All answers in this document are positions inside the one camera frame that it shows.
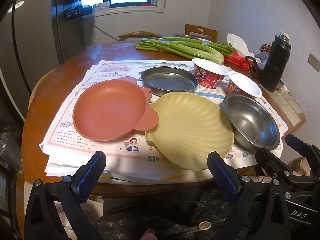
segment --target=newspaper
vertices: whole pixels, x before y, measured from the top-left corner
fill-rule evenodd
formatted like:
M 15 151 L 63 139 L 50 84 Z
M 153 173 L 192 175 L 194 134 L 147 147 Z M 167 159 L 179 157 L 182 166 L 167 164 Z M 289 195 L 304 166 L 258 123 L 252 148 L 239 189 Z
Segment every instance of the newspaper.
M 117 79 L 122 76 L 137 78 L 138 85 L 142 86 L 141 73 L 155 66 L 174 66 L 193 72 L 194 65 L 191 61 L 164 61 L 164 60 L 129 60 L 129 61 L 101 61 L 87 71 L 83 80 L 72 90 L 58 110 L 52 121 L 43 142 L 40 144 L 42 151 L 49 155 L 45 172 L 48 176 L 72 175 L 78 167 L 85 164 L 90 157 L 100 150 L 106 154 L 107 165 L 100 181 L 110 182 L 117 180 L 135 183 L 172 183 L 194 182 L 208 179 L 211 176 L 208 170 L 188 171 L 167 161 L 156 147 L 149 146 L 144 138 L 144 133 L 131 132 L 123 138 L 110 142 L 97 142 L 79 135 L 72 122 L 72 112 L 79 96 L 90 86 L 104 81 Z M 224 91 L 228 85 L 226 77 L 217 89 L 208 89 L 202 86 L 196 88 L 195 94 L 208 98 L 221 107 Z M 158 97 L 152 96 L 151 102 Z M 260 98 L 266 109 L 275 118 L 280 129 L 280 135 L 287 130 L 284 121 L 267 103 Z M 125 143 L 131 138 L 138 141 L 138 151 L 128 151 Z M 282 144 L 274 150 L 280 157 Z M 226 163 L 235 168 L 255 164 L 254 152 L 248 152 L 234 145 L 226 158 Z

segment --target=yellow plate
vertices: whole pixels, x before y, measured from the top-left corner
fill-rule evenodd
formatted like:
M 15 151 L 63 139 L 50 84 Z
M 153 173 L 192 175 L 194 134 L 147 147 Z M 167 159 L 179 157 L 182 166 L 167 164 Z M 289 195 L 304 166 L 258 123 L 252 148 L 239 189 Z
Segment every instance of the yellow plate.
M 187 92 L 170 92 L 149 105 L 158 113 L 159 122 L 145 132 L 147 143 L 176 165 L 204 170 L 210 152 L 224 159 L 231 151 L 231 123 L 214 102 Z

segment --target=wall socket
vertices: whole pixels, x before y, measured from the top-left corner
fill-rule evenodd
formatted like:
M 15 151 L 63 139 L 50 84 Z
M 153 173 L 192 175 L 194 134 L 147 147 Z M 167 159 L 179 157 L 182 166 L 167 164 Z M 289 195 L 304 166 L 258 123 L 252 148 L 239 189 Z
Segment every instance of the wall socket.
M 316 71 L 320 72 L 320 61 L 311 53 L 309 55 L 308 62 L 315 68 Z

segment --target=bunch of celery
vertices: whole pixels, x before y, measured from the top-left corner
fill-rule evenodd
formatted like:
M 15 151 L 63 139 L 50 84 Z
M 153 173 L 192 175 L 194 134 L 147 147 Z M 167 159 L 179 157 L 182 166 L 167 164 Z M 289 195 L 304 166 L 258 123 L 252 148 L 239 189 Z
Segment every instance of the bunch of celery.
M 223 64 L 223 54 L 231 55 L 233 47 L 226 43 L 194 40 L 189 38 L 160 38 L 159 40 L 141 39 L 137 49 L 177 54 L 188 59 L 204 58 L 219 65 Z

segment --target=wooden table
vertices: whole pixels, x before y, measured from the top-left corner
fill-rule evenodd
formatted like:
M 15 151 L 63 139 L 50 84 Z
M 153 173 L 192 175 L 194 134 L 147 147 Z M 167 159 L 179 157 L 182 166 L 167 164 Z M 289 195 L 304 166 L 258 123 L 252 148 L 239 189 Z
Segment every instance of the wooden table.
M 61 180 L 61 177 L 46 176 L 44 169 L 48 161 L 48 155 L 45 155 L 41 151 L 39 143 L 42 142 L 65 98 L 82 80 L 86 71 L 92 65 L 98 64 L 102 59 L 108 61 L 131 59 L 187 60 L 162 52 L 136 50 L 134 46 L 135 43 L 132 42 L 114 42 L 92 47 L 55 69 L 48 75 L 45 82 L 39 85 L 28 110 L 22 135 L 22 166 L 27 182 L 33 183 L 36 179 L 42 179 L 44 183 Z M 296 126 L 292 126 L 279 105 L 268 94 L 263 93 L 263 96 L 287 123 L 287 133 L 294 132 L 305 122 L 305 116 L 300 114 L 301 121 Z M 171 190 L 183 186 L 185 186 L 185 183 L 169 185 L 115 185 L 98 183 L 92 194 L 105 197 L 123 197 Z

